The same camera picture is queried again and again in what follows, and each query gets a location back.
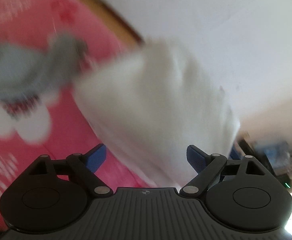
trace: white fabric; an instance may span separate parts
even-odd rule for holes
[[[119,58],[75,85],[96,135],[145,182],[180,188],[197,173],[186,149],[229,155],[239,121],[198,62],[160,41]]]

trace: white wall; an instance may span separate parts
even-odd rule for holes
[[[229,94],[243,129],[258,135],[267,119],[260,127],[269,134],[292,138],[292,112],[278,110],[292,99],[292,0],[106,1],[142,36],[184,41]]]

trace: pink blanket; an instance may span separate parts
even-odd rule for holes
[[[89,57],[97,62],[123,48],[78,0],[0,0],[0,41],[46,49],[49,38],[60,31],[84,39]],[[39,155],[63,159],[100,142],[74,103],[71,86],[38,95],[24,108],[23,114],[12,118],[0,103],[0,196]],[[96,174],[113,190],[147,186],[110,152]],[[0,216],[0,229],[4,228]]]

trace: bed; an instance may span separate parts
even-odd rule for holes
[[[86,68],[110,59],[125,46],[78,0],[0,0],[0,41],[45,50],[49,39],[67,31],[86,41]],[[12,181],[39,155],[64,159],[85,153],[100,143],[81,115],[72,86],[38,98],[12,118],[0,103],[0,196]],[[113,190],[146,187],[107,151],[96,174]],[[0,215],[0,230],[5,229]]]

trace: ribbed black surface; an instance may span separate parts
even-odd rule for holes
[[[195,199],[174,189],[119,188],[110,198],[94,200],[69,227],[45,235],[9,231],[3,240],[290,240],[283,229],[264,234],[237,232],[213,220]]]

